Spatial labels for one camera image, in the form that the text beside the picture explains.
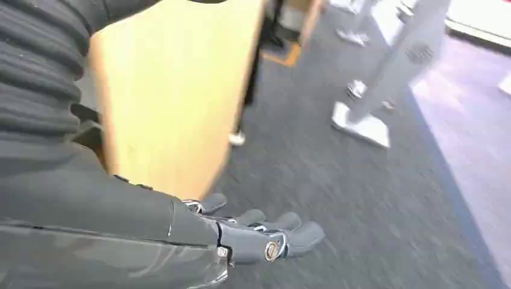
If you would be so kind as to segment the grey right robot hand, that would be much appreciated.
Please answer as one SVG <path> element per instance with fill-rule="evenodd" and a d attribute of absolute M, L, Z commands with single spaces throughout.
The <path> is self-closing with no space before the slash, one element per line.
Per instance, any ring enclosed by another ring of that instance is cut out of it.
<path fill-rule="evenodd" d="M 2 288 L 217 288 L 230 267 L 296 258 L 324 239 L 296 213 L 216 217 L 108 174 L 87 148 L 1 148 Z"/>

